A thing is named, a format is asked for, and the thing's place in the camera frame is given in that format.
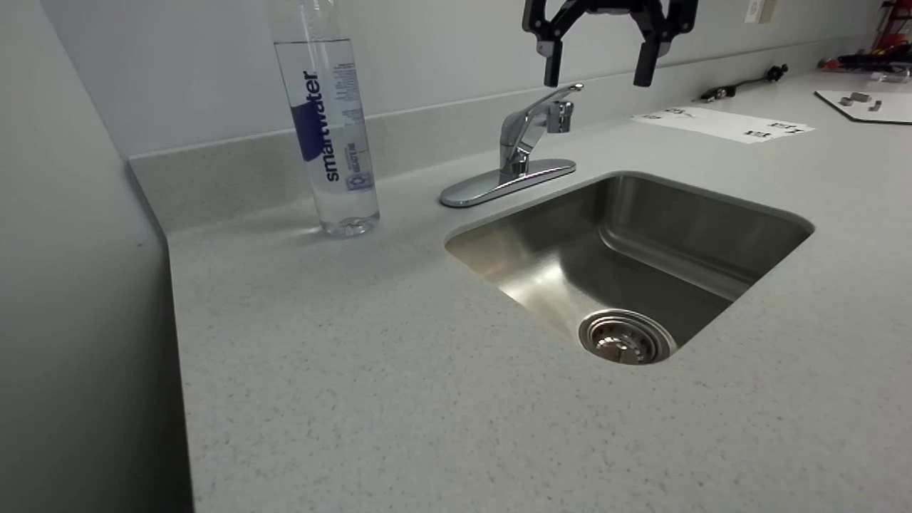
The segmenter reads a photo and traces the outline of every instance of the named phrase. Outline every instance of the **stainless steel sink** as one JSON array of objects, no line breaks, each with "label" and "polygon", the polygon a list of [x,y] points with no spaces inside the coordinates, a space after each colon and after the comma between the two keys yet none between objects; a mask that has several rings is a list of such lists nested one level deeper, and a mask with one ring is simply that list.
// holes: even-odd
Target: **stainless steel sink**
[{"label": "stainless steel sink", "polygon": [[461,231],[448,252],[587,352],[647,365],[686,346],[808,235],[787,212],[616,175]]}]

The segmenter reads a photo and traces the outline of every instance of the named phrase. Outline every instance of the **drain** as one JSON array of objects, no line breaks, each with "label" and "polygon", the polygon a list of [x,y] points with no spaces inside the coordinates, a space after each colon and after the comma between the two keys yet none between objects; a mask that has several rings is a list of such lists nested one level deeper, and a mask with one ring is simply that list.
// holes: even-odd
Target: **drain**
[{"label": "drain", "polygon": [[674,336],[636,312],[596,312],[579,326],[580,346],[609,362],[653,365],[679,352]]}]

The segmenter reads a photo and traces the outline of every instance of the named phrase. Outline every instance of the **gray speckled countertop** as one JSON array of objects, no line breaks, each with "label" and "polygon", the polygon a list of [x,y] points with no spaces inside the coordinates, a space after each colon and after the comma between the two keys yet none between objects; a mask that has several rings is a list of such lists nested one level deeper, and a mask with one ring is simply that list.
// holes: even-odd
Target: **gray speckled countertop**
[{"label": "gray speckled countertop", "polygon": [[[496,154],[382,182],[365,239],[304,235],[304,209],[171,236],[195,511],[912,511],[912,128],[851,127],[814,83],[714,102],[818,128],[795,140],[596,127],[537,149],[575,177],[475,212],[436,195]],[[612,172],[814,236],[653,369],[590,358],[445,252]]]}]

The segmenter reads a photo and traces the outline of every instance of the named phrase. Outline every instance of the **white wall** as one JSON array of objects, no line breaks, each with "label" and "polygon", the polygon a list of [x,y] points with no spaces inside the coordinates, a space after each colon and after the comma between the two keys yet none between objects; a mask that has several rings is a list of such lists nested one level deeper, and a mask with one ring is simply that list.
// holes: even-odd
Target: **white wall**
[{"label": "white wall", "polygon": [[36,0],[0,0],[0,511],[171,513],[161,245]]},{"label": "white wall", "polygon": [[[261,0],[46,0],[126,154],[288,128]],[[371,117],[535,90],[525,0],[344,0]],[[778,0],[744,26],[746,0],[701,0],[671,61],[872,35],[878,0]],[[566,74],[630,68],[630,17],[570,35]]]}]

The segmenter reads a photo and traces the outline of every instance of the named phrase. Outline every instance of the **plastic bottle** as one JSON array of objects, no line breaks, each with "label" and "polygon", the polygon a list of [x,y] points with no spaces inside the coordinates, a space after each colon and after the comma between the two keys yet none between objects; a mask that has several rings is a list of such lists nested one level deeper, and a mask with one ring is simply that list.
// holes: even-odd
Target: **plastic bottle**
[{"label": "plastic bottle", "polygon": [[371,235],[378,224],[371,145],[338,0],[268,0],[277,61],[322,231]]}]

